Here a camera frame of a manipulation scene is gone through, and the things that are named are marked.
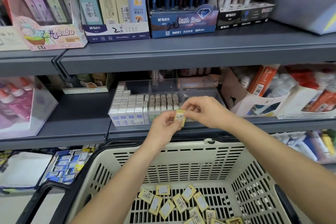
yellow eraser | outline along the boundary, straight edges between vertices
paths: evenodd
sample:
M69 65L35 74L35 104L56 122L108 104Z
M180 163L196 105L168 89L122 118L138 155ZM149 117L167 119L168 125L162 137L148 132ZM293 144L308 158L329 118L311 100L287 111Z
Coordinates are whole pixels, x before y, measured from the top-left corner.
M209 205L207 201L205 201L203 195L201 192L197 192L193 198L195 199L198 208L200 209L201 212L203 212L205 209L209 208Z
M181 196L188 203L195 193L196 189L193 187L193 185L189 184Z
M154 195L152 204L150 205L149 212L157 216L162 202L162 197Z
M174 201L174 204L176 205L176 208L178 209L180 213L183 213L185 210L188 209L188 206L184 202L180 193L178 193L176 196L173 196L173 201Z
M159 210L159 213L161 215L161 217L166 220L166 218L169 216L169 214L173 211L173 209L175 208L174 203L168 199L165 204L161 207L161 209Z
M226 224L244 224L244 222L240 217L235 217L235 218L226 220Z
M182 127L184 126L184 123L186 122L186 118L184 116L184 113L186 110L176 110L174 120L182 120Z
M221 222L219 220L216 220L214 218L211 218L211 223L210 224L225 224L224 222Z
M189 215L192 218L194 224L205 224L202 215L200 214L196 206L189 210Z
M185 222L183 222L183 224L194 224L194 221L192 218L187 219Z
M142 189L139 193L139 196L138 198L142 199L143 201L145 201L146 203L151 203L153 198L154 198L154 194L145 190L145 189Z
M205 210L205 218L207 224L211 224L211 219L216 219L216 211L215 210Z
M156 186L156 194L157 195L169 196L170 195L169 185L157 185Z

